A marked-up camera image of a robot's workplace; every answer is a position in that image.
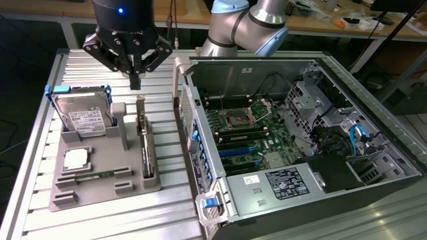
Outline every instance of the desk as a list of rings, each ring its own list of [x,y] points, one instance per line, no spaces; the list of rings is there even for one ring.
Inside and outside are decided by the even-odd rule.
[[[320,5],[320,9],[323,10],[324,3],[322,0],[315,0],[315,2]],[[359,12],[360,9],[363,9],[366,15],[371,14],[370,9],[364,5],[356,4],[351,0],[339,0],[339,4],[344,8]],[[336,18],[340,15],[338,12],[324,12],[330,14],[332,18]],[[96,24],[92,0],[85,0],[84,3],[67,2],[63,0],[0,0],[0,13],[8,19],[60,23],[67,44],[71,49],[77,49],[80,46],[76,40],[72,24]],[[157,27],[167,26],[165,20],[165,15],[155,15],[155,24]],[[177,27],[183,29],[208,29],[209,21],[211,14],[203,0],[187,0],[187,14],[177,16]],[[388,34],[395,29],[400,19],[394,19],[394,21],[394,25],[387,25],[382,31],[376,31],[374,33],[374,42],[354,65],[350,71],[351,73],[359,71],[362,66],[366,64]],[[371,31],[363,31],[358,28],[340,29],[332,22],[318,20],[315,17],[291,16],[286,25],[290,28],[291,35],[367,39],[371,33]],[[394,40],[427,42],[427,36],[419,35],[407,26],[404,26]]]

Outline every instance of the white label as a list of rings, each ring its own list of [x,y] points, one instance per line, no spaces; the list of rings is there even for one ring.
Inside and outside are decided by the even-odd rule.
[[[68,113],[73,128],[79,134],[105,131],[101,111],[76,111]]]
[[[241,73],[243,73],[243,74],[250,74],[250,73],[252,73],[252,68],[243,68],[243,69],[241,69]]]
[[[256,184],[260,182],[260,178],[258,175],[252,175],[252,176],[244,176],[243,177],[244,180],[244,184],[250,185],[250,184]]]

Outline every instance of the hard drive label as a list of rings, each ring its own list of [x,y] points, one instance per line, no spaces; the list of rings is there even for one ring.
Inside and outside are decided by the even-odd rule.
[[[71,112],[68,115],[79,134],[105,131],[101,111],[76,111]]]
[[[290,199],[310,194],[299,171],[295,167],[266,173],[275,198]]]

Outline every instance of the black cable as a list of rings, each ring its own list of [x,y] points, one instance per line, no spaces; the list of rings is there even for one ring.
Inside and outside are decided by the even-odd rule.
[[[172,27],[172,5],[173,5],[173,1],[171,0],[171,4],[168,6],[168,15],[167,15],[167,19],[165,19],[165,27],[167,27],[167,34],[165,34],[165,39],[169,41],[169,32],[171,32],[171,27]]]
[[[20,34],[23,34],[33,42],[35,45],[39,46],[39,48],[41,48],[48,54],[55,56],[55,53],[47,50],[45,47],[41,46],[40,43],[37,43],[36,40],[28,35],[28,33],[25,33],[17,26],[15,26],[15,24],[1,14],[0,18],[20,32]]]
[[[17,131],[19,131],[19,129],[20,129],[20,126],[19,126],[16,123],[13,123],[13,122],[11,122],[11,121],[8,121],[8,120],[4,120],[4,119],[0,119],[0,122],[4,122],[4,123],[7,123],[7,124],[11,124],[11,125],[15,127],[15,129],[13,129],[13,131],[12,131],[12,134],[11,134],[11,136],[8,137],[7,144],[5,144],[4,148],[0,150],[0,153],[1,153],[1,152],[3,152],[4,150],[7,150],[8,147],[11,146],[12,139],[13,139],[15,134],[17,133]]]
[[[279,75],[279,77],[286,80],[286,78],[283,77],[283,75],[279,73],[279,72],[272,72],[267,75],[267,77],[264,78],[264,80],[262,81],[255,93],[252,94],[252,99],[255,98],[256,94],[259,94],[260,90],[262,90],[262,87],[267,81],[267,79],[271,77],[271,76],[275,76],[275,75]],[[271,90],[274,87],[275,87],[275,84],[276,84],[276,78],[274,78],[274,83],[272,83],[272,86],[270,87],[268,90]]]
[[[311,125],[311,131],[312,131],[314,128],[315,128],[315,123],[316,123],[316,121],[320,121],[320,119],[328,114],[328,112],[331,112],[332,108],[334,108],[334,104],[331,104],[331,106],[327,108],[327,110],[324,111],[324,113],[323,113],[322,115],[319,115],[319,116],[314,119],[312,125]]]
[[[179,21],[177,21],[177,17],[176,17],[176,1],[173,0],[173,15],[175,15],[175,38],[179,37]]]
[[[4,46],[4,44],[0,42],[0,47],[9,53],[9,54],[12,54],[15,57],[16,57],[16,64],[15,64],[15,66],[13,66],[13,68],[9,70],[9,72],[13,72],[17,68],[19,68],[19,65],[20,65],[20,63],[21,62],[24,62],[24,63],[27,63],[27,64],[29,64],[29,65],[33,65],[33,66],[36,66],[36,67],[39,67],[39,68],[43,68],[43,69],[47,69],[47,70],[49,70],[49,68],[47,67],[47,66],[43,66],[43,65],[40,65],[40,64],[37,64],[37,63],[33,63],[33,62],[31,62],[31,61],[27,61],[25,59],[21,59],[21,57],[15,53],[15,52],[12,52],[5,46]]]
[[[371,37],[372,37],[372,35],[374,35],[374,33],[375,33],[376,28],[378,28],[379,25],[380,25],[380,21],[383,20],[386,14],[387,14],[387,12],[384,11],[384,12],[379,15],[376,26],[374,27],[374,30],[372,30],[371,34],[368,35],[368,37],[367,37],[367,40],[366,40],[366,44],[364,44],[364,48],[363,48],[363,50],[362,50],[362,53],[360,53],[360,55],[358,56],[358,58],[356,58],[356,60],[354,61],[354,63],[347,67],[348,70],[351,70],[351,68],[354,67],[354,65],[356,64],[356,62],[359,61],[359,59],[362,58],[362,55],[366,53],[366,50],[368,49],[370,44],[371,44],[371,42],[370,42]]]
[[[352,147],[351,147],[351,144],[350,144],[350,140],[342,135],[339,134],[338,132],[332,132],[327,137],[326,137],[326,140],[323,141],[324,143],[327,142],[327,140],[330,140],[330,138],[336,135],[343,141],[344,141],[344,144],[346,144],[346,148],[348,149],[350,152],[352,152]],[[330,144],[326,144],[319,151],[323,151],[327,146],[332,145],[332,143]]]
[[[376,138],[380,134],[383,134],[382,131],[379,131],[378,133],[375,133],[375,135],[372,136],[372,139]]]

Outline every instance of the workbench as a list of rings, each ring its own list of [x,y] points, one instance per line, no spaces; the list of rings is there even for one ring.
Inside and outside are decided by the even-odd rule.
[[[331,66],[344,69],[336,60],[320,52],[278,52],[275,57],[303,57],[304,54],[318,54]],[[192,50],[176,51],[155,72],[147,73],[140,90],[129,90],[129,80],[121,73],[111,72],[83,50],[64,51],[56,55],[48,84],[85,87],[108,83],[112,101],[125,103],[125,122],[131,123],[136,118],[136,95],[145,96],[161,190],[49,212],[61,121],[44,97],[4,215],[1,240],[203,238],[172,108],[175,57],[192,55]],[[239,52],[239,55],[252,56],[248,52]],[[426,184],[424,179],[362,209],[274,233],[259,240],[422,239],[427,236]]]
[[[336,18],[339,12],[327,12],[324,10],[324,2],[315,0],[324,13]],[[339,4],[356,11],[363,10],[366,15],[371,11],[368,7],[354,3],[351,0],[339,0]],[[203,0],[185,1],[185,15],[177,16],[177,27],[181,29],[208,29],[211,21],[211,13]],[[73,23],[96,24],[92,1],[85,0],[84,3],[67,2],[64,0],[0,0],[0,14],[8,19],[48,21],[60,23],[68,47],[77,49],[80,43],[76,39]],[[157,27],[165,27],[167,16],[156,14],[155,24]],[[358,72],[367,60],[372,56],[375,50],[386,40],[388,34],[395,29],[400,19],[394,19],[394,25],[386,25],[382,31],[375,31],[372,35],[372,43],[370,44],[363,56],[354,65],[351,73]],[[360,29],[340,29],[331,21],[318,20],[315,17],[291,16],[286,22],[291,35],[323,36],[350,39],[367,39],[371,31]],[[427,42],[427,36],[419,35],[407,26],[403,27],[395,41]]]

